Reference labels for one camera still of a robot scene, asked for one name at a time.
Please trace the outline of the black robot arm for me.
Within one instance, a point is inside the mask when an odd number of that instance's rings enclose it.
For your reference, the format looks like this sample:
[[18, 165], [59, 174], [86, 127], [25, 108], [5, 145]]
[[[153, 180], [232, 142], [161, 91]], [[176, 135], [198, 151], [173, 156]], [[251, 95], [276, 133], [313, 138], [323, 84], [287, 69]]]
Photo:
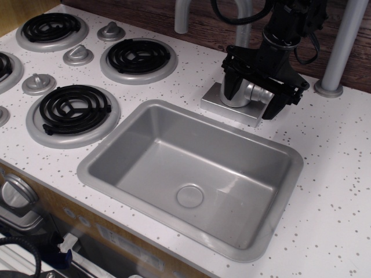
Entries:
[[223, 16], [216, 1], [211, 2], [217, 17], [230, 25], [253, 23], [270, 14], [258, 49], [229, 45], [222, 63], [224, 79], [220, 89], [223, 104], [239, 108], [251, 101], [267, 103], [263, 119], [271, 120], [286, 105], [298, 104], [309, 83], [290, 65], [302, 38], [310, 38], [319, 52], [316, 30], [328, 18], [326, 1], [266, 1], [252, 16], [230, 19]]

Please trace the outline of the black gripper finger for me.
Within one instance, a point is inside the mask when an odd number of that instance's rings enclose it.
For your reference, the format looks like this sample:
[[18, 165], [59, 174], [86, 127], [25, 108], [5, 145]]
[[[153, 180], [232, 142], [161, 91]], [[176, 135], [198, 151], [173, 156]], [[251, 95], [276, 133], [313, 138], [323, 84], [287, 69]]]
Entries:
[[264, 120], [274, 119], [288, 104], [289, 101], [290, 96], [286, 94], [275, 94], [274, 97], [269, 102], [268, 106], [266, 107], [262, 119]]
[[234, 98], [241, 86], [242, 81], [243, 77], [236, 72], [235, 69], [227, 67], [224, 77], [224, 96], [227, 100], [232, 100]]

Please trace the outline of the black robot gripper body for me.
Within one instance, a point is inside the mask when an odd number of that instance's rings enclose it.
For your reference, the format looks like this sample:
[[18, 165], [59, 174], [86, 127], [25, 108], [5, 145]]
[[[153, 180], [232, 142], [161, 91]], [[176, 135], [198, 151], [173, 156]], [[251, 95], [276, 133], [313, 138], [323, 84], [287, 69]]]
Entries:
[[291, 66], [289, 56], [295, 52], [301, 36], [292, 30], [263, 29], [263, 40], [258, 49], [230, 45], [222, 63], [225, 70], [231, 67], [244, 79], [275, 94], [290, 96], [288, 104], [297, 104], [303, 91], [309, 88]]

